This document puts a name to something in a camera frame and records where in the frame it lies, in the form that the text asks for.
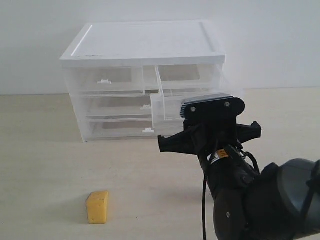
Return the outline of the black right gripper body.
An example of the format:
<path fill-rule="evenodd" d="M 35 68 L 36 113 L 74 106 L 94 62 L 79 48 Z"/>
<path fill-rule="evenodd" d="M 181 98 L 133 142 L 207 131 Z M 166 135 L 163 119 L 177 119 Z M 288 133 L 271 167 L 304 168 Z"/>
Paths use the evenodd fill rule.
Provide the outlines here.
<path fill-rule="evenodd" d="M 187 131 L 182 153 L 187 155 L 210 155 L 214 151 L 228 145 L 239 145 L 237 122 L 231 120 L 214 120 L 210 122 L 192 123 L 183 121 L 183 129 Z"/>

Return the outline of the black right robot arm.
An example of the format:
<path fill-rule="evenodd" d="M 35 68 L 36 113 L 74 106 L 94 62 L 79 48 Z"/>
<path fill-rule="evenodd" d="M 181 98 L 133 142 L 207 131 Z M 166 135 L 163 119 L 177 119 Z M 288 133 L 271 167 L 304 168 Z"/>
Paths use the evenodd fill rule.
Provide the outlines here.
<path fill-rule="evenodd" d="M 220 240 L 299 240 L 320 233 L 320 163 L 303 158 L 259 170 L 243 143 L 261 126 L 234 122 L 188 126 L 158 137 L 159 150 L 196 155 L 214 201 Z"/>

